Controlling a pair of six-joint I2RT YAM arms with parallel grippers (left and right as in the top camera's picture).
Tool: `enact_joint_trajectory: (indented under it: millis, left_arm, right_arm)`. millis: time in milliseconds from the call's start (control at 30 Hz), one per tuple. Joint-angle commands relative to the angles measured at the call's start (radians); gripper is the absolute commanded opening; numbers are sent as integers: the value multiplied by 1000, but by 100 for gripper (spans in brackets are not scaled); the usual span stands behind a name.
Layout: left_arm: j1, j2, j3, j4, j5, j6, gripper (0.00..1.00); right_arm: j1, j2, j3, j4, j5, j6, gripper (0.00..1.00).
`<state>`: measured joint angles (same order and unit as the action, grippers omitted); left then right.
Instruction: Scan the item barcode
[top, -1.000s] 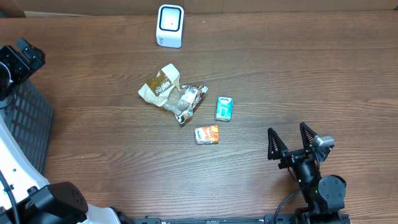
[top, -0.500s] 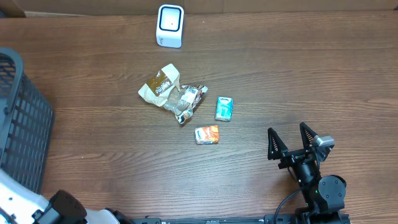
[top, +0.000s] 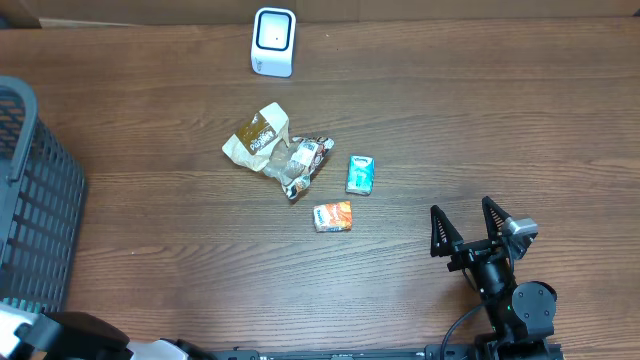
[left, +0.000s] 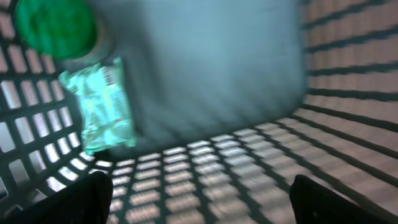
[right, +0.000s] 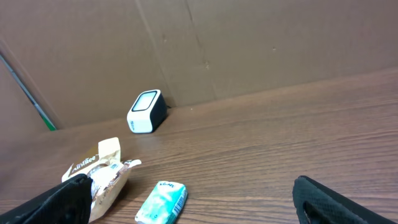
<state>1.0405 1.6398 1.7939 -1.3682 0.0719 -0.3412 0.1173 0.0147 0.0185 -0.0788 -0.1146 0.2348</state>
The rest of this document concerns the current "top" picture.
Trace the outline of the brown white snack bag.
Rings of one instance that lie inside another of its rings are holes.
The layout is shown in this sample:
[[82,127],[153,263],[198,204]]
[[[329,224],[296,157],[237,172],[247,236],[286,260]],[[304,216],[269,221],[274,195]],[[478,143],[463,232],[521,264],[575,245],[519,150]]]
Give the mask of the brown white snack bag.
[[296,199],[311,184],[316,170],[335,142],[326,137],[294,137],[286,144],[280,140],[261,172],[276,179],[289,200]]

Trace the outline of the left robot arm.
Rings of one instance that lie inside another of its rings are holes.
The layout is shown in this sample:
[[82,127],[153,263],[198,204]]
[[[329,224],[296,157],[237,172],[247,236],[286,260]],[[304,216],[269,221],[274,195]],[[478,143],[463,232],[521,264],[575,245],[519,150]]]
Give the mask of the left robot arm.
[[215,357],[181,340],[135,342],[83,312],[30,313],[1,305],[1,357],[8,360],[188,360]]

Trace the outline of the teal tissue pack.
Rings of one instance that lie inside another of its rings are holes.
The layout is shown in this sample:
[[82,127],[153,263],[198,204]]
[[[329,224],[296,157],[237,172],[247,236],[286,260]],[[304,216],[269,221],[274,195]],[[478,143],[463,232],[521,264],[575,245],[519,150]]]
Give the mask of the teal tissue pack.
[[375,161],[372,157],[351,155],[345,190],[347,193],[368,196],[373,191]]

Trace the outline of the beige brown paper bag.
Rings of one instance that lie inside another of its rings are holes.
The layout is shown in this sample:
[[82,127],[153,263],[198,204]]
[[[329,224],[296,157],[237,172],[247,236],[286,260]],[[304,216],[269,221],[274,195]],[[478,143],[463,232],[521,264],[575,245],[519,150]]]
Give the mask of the beige brown paper bag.
[[260,172],[280,142],[286,147],[290,145],[289,117],[273,102],[238,128],[222,146],[222,151],[235,164]]

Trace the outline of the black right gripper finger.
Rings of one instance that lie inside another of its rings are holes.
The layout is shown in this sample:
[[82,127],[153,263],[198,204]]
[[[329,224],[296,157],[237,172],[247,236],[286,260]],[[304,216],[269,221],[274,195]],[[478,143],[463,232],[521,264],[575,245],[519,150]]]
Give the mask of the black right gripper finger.
[[437,206],[430,208],[431,219],[431,246],[432,257],[452,256],[458,252],[464,243],[460,233],[449,221],[446,214]]
[[510,217],[510,214],[497,205],[489,196],[485,196],[482,199],[482,210],[488,239],[496,244],[504,245],[502,226]]

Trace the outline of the orange tissue pack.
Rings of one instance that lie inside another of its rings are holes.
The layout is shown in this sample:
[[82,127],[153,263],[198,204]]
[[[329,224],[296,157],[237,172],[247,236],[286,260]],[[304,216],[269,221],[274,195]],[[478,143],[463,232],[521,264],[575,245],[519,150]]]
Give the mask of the orange tissue pack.
[[313,208],[313,222],[317,232],[341,232],[352,229],[350,201],[317,205]]

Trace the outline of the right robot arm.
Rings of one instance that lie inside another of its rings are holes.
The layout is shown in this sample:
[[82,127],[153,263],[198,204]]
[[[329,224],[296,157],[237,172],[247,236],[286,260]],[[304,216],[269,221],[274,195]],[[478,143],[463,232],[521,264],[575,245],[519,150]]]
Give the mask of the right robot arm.
[[[465,242],[440,207],[430,208],[430,254],[448,257],[448,270],[462,272],[481,302],[456,320],[427,354],[438,359],[562,359],[561,347],[547,341],[554,334],[557,292],[541,281],[519,284],[515,276],[515,262],[534,242],[538,224],[511,216],[488,196],[482,210],[487,237]],[[455,330],[480,310],[486,311],[492,331],[470,345],[450,345]]]

